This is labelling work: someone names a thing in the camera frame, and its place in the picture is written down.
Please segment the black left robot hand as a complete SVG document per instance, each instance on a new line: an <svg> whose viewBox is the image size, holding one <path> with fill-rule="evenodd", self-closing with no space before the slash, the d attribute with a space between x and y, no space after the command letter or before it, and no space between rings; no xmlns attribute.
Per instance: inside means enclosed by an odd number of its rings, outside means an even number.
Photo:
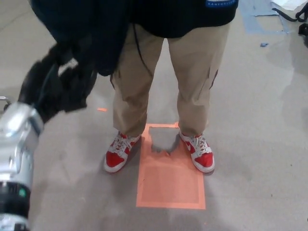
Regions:
<svg viewBox="0 0 308 231"><path fill-rule="evenodd" d="M35 108L44 123L59 112L66 113L87 107L86 99L97 79L92 61L81 61L61 74L59 69L82 49L69 43L57 43L48 53L33 64L27 73L18 101Z"/></svg>

